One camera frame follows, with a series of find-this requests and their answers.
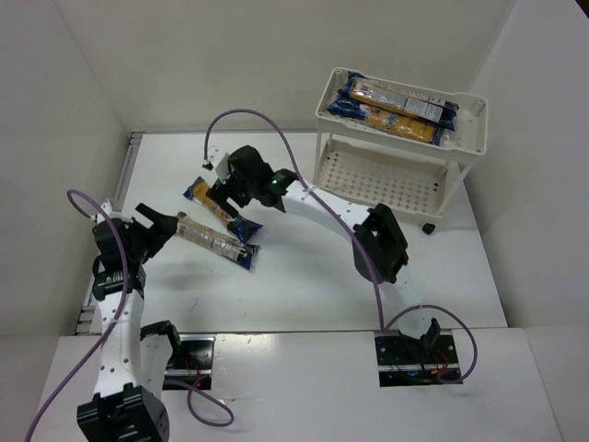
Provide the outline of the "pasta bag clear label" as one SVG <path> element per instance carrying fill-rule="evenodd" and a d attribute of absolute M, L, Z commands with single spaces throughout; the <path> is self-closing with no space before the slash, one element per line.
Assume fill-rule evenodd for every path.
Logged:
<path fill-rule="evenodd" d="M 348 79 L 339 89 L 339 94 L 346 99 L 355 99 L 363 104 L 428 122 L 442 129 L 453 132 L 456 130 L 459 105 L 445 99 L 409 92 L 355 72 L 348 74 Z"/>

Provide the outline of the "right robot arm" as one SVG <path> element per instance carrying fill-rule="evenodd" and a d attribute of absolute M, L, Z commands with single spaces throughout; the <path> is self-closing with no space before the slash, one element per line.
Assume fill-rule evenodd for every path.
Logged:
<path fill-rule="evenodd" d="M 258 149 L 244 145 L 228 154 L 218 148 L 206 151 L 203 167 L 215 173 L 216 181 L 207 195 L 229 214 L 256 200 L 261 205 L 288 215 L 298 215 L 340 235 L 352 247 L 356 272 L 375 292 L 381 331 L 385 324 L 384 295 L 398 299 L 401 318 L 417 317 L 399 329 L 404 350 L 420 366 L 434 352 L 441 328 L 436 319 L 420 313 L 421 299 L 407 275 L 408 242 L 391 209 L 346 201 L 310 184 L 298 167 L 272 169 Z"/>

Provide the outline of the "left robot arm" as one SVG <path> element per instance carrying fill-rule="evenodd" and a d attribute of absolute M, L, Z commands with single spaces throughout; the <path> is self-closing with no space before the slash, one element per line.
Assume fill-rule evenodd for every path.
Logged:
<path fill-rule="evenodd" d="M 92 296 L 102 333 L 98 378 L 89 402 L 76 410 L 76 422 L 89 441 L 167 441 L 170 423 L 161 392 L 168 359 L 179 336 L 168 320 L 143 325 L 144 264 L 177 231 L 178 219 L 145 204 L 143 226 L 101 205 L 92 229 L 99 255 L 93 264 Z"/>

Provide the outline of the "white two-tier shelf cart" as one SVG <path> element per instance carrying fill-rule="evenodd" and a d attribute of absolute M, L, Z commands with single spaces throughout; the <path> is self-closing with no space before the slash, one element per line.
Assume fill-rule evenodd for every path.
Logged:
<path fill-rule="evenodd" d="M 461 147 L 443 149 L 331 115 L 327 107 L 337 99 L 349 73 L 347 68 L 334 68 L 318 102 L 313 183 L 354 203 L 386 204 L 395 215 L 420 224 L 431 235 L 467 174 L 487 152 L 488 101 L 465 92 L 375 78 L 459 105 L 456 131 Z"/>

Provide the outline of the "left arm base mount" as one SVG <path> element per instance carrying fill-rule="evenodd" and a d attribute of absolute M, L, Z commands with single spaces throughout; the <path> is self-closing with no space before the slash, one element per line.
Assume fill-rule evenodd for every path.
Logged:
<path fill-rule="evenodd" d="M 173 351 L 167 336 L 152 336 L 142 342 L 142 352 L 153 357 L 146 381 L 156 392 L 184 390 L 168 385 L 168 381 L 195 385 L 198 390 L 210 390 L 213 380 L 215 337 L 212 334 L 181 333 L 179 349 Z"/>

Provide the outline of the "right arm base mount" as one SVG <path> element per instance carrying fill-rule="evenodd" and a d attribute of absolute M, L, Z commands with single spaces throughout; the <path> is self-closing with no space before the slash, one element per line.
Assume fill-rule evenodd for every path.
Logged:
<path fill-rule="evenodd" d="M 455 341 L 443 331 L 426 355 L 411 338 L 393 333 L 375 335 L 375 354 L 381 388 L 442 385 L 461 377 Z"/>

